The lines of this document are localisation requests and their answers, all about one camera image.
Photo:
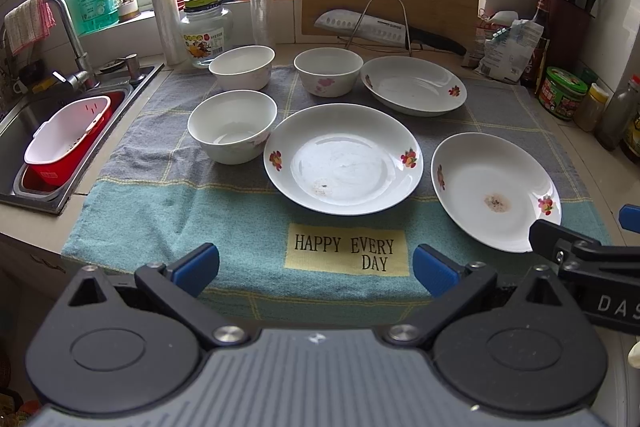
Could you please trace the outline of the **knife block with knives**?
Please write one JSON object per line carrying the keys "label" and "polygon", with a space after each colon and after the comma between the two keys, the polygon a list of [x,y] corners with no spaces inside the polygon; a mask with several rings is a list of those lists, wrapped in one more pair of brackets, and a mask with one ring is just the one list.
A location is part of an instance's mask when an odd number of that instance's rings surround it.
{"label": "knife block with knives", "polygon": [[596,1],[579,3],[578,0],[551,0],[548,66],[570,70],[577,65]]}

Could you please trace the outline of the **green lidded sauce jar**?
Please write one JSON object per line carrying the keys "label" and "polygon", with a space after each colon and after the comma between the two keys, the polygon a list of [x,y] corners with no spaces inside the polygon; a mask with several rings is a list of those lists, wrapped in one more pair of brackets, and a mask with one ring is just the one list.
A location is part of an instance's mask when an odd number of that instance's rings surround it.
{"label": "green lidded sauce jar", "polygon": [[548,67],[537,93],[538,102],[552,116],[564,121],[573,119],[588,91],[578,77],[557,67]]}

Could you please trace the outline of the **yellow lidded spice jar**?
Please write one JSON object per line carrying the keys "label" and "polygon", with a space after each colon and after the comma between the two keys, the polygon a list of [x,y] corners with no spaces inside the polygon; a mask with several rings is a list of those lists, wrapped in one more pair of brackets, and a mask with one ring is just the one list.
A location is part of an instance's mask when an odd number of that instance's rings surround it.
{"label": "yellow lidded spice jar", "polygon": [[576,126],[582,131],[593,132],[604,112],[606,103],[608,103],[608,92],[597,83],[593,83],[574,114]]}

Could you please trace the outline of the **red white clipped food bag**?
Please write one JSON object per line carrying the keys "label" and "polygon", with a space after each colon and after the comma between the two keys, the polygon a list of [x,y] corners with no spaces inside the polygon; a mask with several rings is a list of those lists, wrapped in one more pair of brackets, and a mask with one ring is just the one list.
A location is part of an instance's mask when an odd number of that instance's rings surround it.
{"label": "red white clipped food bag", "polygon": [[473,54],[482,57],[485,54],[485,43],[491,40],[496,32],[503,28],[509,28],[514,20],[518,20],[518,12],[512,10],[502,10],[489,14],[484,9],[480,9],[475,26],[475,46]]}

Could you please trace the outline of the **white plastic food bag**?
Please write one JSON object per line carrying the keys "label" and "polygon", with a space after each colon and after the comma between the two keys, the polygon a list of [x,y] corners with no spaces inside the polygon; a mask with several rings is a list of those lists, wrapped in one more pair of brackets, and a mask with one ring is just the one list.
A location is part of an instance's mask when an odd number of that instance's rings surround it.
{"label": "white plastic food bag", "polygon": [[484,56],[475,72],[500,82],[518,83],[543,32],[544,26],[532,20],[514,20],[485,41]]}

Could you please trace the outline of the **large white floral plate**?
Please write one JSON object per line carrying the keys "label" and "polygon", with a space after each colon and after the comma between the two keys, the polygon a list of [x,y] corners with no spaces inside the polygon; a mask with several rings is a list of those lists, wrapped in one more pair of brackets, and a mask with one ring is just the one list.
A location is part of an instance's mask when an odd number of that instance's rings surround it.
{"label": "large white floral plate", "polygon": [[407,127],[352,103],[320,104],[286,117],[262,159],[282,195],[331,216],[390,209],[414,192],[424,171],[421,147]]}

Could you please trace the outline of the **red and white strainer basket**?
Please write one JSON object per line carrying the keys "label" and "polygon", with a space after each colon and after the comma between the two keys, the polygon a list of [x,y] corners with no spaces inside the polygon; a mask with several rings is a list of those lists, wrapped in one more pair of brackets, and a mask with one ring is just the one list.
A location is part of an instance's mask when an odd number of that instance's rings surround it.
{"label": "red and white strainer basket", "polygon": [[53,187],[65,184],[113,114],[107,95],[73,101],[58,110],[32,136],[24,163]]}

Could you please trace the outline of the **steel sink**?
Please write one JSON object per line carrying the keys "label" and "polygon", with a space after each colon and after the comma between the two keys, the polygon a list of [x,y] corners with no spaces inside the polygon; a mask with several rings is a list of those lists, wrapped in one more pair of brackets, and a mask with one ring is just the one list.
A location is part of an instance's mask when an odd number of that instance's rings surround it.
{"label": "steel sink", "polygon": [[120,117],[163,66],[100,77],[86,92],[51,88],[1,121],[1,202],[58,215]]}

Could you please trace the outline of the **white plate with brown stain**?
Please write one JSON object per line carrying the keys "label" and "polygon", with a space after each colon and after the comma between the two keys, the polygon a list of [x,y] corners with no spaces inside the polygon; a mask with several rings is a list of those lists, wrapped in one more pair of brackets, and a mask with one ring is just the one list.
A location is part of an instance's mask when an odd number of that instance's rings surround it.
{"label": "white plate with brown stain", "polygon": [[450,219],[497,251],[529,253],[529,228],[535,221],[562,221],[551,176],[532,155],[495,135],[463,132],[440,142],[431,159],[431,178]]}

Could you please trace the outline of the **clear glass bottle red cap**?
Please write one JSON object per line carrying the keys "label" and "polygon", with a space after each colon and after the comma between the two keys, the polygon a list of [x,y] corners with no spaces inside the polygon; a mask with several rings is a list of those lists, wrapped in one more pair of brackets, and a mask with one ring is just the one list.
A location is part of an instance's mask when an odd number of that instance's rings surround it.
{"label": "clear glass bottle red cap", "polygon": [[627,87],[613,96],[597,125],[594,135],[605,150],[615,150],[623,133],[637,112],[639,104],[640,78],[633,75]]}

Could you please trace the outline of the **glass jar with green lid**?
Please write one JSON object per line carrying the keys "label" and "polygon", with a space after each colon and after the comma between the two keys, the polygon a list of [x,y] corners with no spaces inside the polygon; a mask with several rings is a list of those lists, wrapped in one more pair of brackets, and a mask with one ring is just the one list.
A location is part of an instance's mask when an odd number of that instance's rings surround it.
{"label": "glass jar with green lid", "polygon": [[195,68],[207,68],[230,48],[233,18],[221,0],[183,0],[180,31]]}

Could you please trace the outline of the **white bowl pink flower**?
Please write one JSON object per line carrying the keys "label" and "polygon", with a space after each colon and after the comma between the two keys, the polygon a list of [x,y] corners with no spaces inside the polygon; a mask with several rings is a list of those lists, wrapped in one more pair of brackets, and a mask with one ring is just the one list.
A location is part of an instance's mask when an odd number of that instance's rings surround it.
{"label": "white bowl pink flower", "polygon": [[339,98],[355,87],[363,66],[360,55],[348,49],[315,48],[293,61],[304,89],[320,98]]}

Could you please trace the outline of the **small potted plant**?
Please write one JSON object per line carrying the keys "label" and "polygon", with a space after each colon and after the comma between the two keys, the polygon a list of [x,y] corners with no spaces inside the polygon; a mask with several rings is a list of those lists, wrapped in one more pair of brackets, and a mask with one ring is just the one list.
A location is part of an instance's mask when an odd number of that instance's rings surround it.
{"label": "small potted plant", "polygon": [[118,0],[117,14],[119,23],[136,18],[140,14],[137,0]]}

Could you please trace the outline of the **steel sink faucet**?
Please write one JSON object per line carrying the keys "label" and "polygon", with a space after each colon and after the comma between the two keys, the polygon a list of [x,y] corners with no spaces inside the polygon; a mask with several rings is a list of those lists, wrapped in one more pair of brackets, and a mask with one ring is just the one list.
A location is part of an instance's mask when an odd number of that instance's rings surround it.
{"label": "steel sink faucet", "polygon": [[65,29],[67,39],[75,55],[75,63],[77,72],[67,77],[62,76],[59,72],[52,72],[53,77],[64,86],[69,87],[73,91],[88,91],[99,86],[99,80],[96,79],[96,73],[90,64],[89,55],[82,47],[80,39],[74,28],[70,10],[65,0],[43,0],[49,4],[53,3],[58,9],[63,27]]}

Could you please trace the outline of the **grey and teal towel mat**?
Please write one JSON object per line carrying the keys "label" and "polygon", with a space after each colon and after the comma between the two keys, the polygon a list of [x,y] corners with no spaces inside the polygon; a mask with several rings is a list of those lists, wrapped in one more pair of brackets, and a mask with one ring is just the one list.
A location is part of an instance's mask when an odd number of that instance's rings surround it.
{"label": "grey and teal towel mat", "polygon": [[288,228],[313,225],[405,233],[409,258],[420,243],[462,265],[488,262],[522,275],[538,256],[500,253],[480,245],[437,202],[430,175],[437,144],[459,132],[501,136],[534,156],[562,198],[562,225],[602,243],[611,237],[562,145],[550,116],[529,93],[495,81],[466,78],[465,104],[444,117],[402,115],[375,101],[361,84],[335,102],[375,107],[418,139],[426,163],[410,198],[377,215],[341,218],[291,202],[270,183],[258,157],[244,165],[215,164],[186,130],[192,110],[217,94],[212,75],[171,74],[116,146],[85,200],[62,255],[120,272],[150,261],[170,262],[201,243],[220,252],[220,269],[201,295],[228,317],[262,321],[370,326],[395,323],[426,305],[427,291],[408,277],[352,275],[285,268]]}

